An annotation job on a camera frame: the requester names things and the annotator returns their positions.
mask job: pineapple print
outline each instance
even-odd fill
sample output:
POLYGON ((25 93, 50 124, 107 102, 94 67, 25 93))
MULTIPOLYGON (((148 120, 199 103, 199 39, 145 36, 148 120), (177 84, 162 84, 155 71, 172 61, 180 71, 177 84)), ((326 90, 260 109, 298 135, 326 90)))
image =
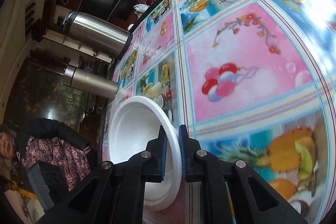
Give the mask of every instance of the pineapple print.
POLYGON ((285 200, 289 200, 297 191, 297 187, 287 179, 273 179, 268 182, 285 200))
POLYGON ((275 138, 266 149, 238 147, 237 151, 228 151, 222 148, 223 152, 229 155, 223 160, 230 162, 243 160, 254 168, 268 166, 276 173, 303 169, 305 172, 301 174, 304 179, 304 176, 312 172, 316 162, 316 145, 312 133, 310 127, 302 126, 275 138))

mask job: fruit print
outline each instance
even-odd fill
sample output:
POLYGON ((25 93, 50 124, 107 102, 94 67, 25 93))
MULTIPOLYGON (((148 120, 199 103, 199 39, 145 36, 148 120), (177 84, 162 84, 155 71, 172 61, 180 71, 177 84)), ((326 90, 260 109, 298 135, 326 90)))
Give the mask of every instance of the fruit print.
POLYGON ((255 19, 255 14, 251 13, 240 18, 241 21, 255 19))
POLYGON ((270 46, 269 48, 268 48, 268 51, 270 52, 270 53, 273 53, 273 54, 280 54, 280 50, 278 49, 278 47, 277 46, 270 46))
POLYGON ((176 126, 177 106, 175 105, 176 84, 175 71, 172 70, 173 55, 154 66, 142 76, 136 85, 136 95, 150 98, 163 110, 170 122, 176 126))
POLYGON ((312 133, 307 126, 289 130, 272 140, 266 149, 241 147, 231 151, 229 161, 244 160, 255 168, 267 166, 276 173, 297 170, 298 179, 307 178, 317 160, 312 133))
POLYGON ((260 21, 255 19, 252 21, 252 25, 259 25, 260 24, 260 21))
POLYGON ((296 186, 287 179, 274 179, 268 182, 285 200, 296 192, 296 186))

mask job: table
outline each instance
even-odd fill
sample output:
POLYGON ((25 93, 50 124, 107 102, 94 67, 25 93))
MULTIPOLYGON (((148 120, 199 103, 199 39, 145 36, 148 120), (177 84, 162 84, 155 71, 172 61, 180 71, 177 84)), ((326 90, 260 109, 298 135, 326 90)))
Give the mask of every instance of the table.
MULTIPOLYGON (((253 166, 308 223, 335 197, 336 0, 158 0, 115 67, 119 105, 143 95, 202 149, 253 166)), ((107 135, 102 145, 108 159, 107 135)), ((144 223, 198 223, 200 185, 144 223)))

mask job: patterned clothing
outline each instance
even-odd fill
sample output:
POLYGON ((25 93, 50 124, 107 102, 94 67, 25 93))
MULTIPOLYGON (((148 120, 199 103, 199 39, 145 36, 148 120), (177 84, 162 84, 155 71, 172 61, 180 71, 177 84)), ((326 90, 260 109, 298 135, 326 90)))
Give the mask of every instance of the patterned clothing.
POLYGON ((85 153, 59 137, 52 139, 31 137, 27 143, 26 157, 21 158, 19 152, 16 152, 16 155, 27 169, 38 160, 61 166, 64 169, 69 191, 90 173, 85 153))

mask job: wall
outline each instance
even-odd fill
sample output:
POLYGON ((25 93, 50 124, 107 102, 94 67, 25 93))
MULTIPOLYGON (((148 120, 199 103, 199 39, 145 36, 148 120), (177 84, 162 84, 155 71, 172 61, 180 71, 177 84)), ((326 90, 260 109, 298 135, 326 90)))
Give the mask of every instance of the wall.
POLYGON ((25 36, 25 8, 36 2, 33 17, 41 18, 44 0, 5 0, 0 9, 0 122, 16 75, 35 46, 25 36))

